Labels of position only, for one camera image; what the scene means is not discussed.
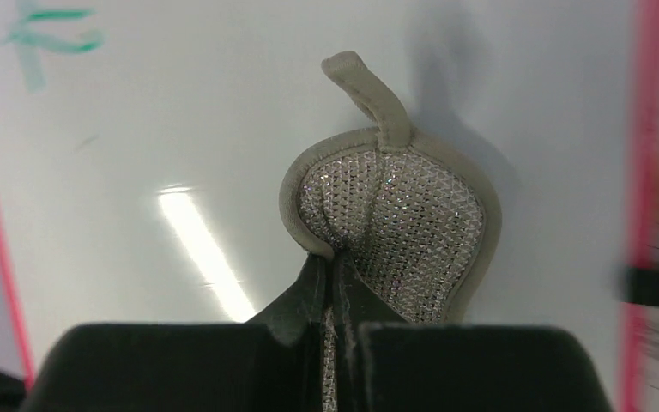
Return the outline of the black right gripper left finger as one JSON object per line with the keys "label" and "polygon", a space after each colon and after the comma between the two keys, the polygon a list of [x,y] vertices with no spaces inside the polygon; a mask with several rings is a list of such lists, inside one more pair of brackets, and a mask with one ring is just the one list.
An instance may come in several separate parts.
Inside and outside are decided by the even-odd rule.
{"label": "black right gripper left finger", "polygon": [[242,324],[82,324],[47,355],[25,411],[319,411],[328,262]]}

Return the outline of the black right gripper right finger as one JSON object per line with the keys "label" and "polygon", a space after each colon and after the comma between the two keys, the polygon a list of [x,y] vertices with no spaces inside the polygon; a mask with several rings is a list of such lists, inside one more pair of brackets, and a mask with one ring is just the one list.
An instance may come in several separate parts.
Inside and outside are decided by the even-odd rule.
{"label": "black right gripper right finger", "polygon": [[340,411],[609,411],[588,353],[546,326],[412,324],[360,279],[332,269]]}

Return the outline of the grey round scrubber pad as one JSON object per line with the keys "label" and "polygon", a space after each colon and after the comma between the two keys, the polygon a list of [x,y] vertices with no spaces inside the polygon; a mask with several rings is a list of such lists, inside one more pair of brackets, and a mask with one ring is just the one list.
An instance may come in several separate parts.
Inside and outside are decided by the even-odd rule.
{"label": "grey round scrubber pad", "polygon": [[322,140],[288,168],[281,220],[318,265],[319,408],[340,408],[339,358],[371,321],[457,323],[493,258],[502,212],[467,156],[416,128],[354,51],[323,73],[372,121]]}

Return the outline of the pink framed whiteboard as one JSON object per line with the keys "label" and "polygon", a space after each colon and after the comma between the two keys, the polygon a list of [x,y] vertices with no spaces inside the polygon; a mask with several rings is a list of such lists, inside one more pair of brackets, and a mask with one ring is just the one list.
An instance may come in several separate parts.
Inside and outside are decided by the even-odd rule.
{"label": "pink framed whiteboard", "polygon": [[278,213],[292,161],[368,125],[321,71],[357,52],[423,131],[492,180],[503,233],[466,319],[553,324],[620,403],[634,1],[44,1],[27,88],[0,1],[0,369],[86,322],[264,308],[304,260]]}

